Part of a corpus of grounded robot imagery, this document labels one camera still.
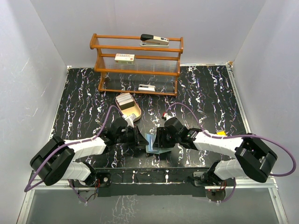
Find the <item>mint green card holder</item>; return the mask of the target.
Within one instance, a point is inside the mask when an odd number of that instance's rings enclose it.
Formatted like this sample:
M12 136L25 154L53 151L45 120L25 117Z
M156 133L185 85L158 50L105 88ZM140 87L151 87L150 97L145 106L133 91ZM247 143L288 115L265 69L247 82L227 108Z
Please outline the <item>mint green card holder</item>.
M158 148L156 146L154 146L154 141L156 138L155 134L150 134L150 133L146 133L145 134L145 138L147 140L147 142L149 143L148 145L146 145L146 153L149 154L162 154L162 153L167 153L173 150L173 148Z

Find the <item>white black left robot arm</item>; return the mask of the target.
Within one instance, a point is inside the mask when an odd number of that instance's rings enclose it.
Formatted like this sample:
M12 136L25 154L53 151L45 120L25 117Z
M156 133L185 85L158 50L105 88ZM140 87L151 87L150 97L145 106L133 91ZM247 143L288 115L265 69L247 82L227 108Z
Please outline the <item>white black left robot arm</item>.
M93 186L97 172L87 162L78 160L108 153L117 144L144 149L149 143L138 126L129 125L125 119L118 118L108 129L103 128L99 136L81 140L52 137L29 164L47 186L60 180L77 180L85 186Z

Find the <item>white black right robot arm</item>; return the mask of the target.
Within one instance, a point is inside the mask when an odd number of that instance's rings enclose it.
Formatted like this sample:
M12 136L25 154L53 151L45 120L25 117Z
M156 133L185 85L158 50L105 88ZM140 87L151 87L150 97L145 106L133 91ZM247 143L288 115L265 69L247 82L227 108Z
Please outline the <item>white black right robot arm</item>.
M231 138L210 134L199 128L188 129L177 118L166 120L157 128L152 146L158 149L172 148L176 144L186 149L210 151L231 157L228 161L215 161L207 172L193 176L197 182L219 185L237 177L248 177L265 183L277 161L277 155L261 139L247 134Z

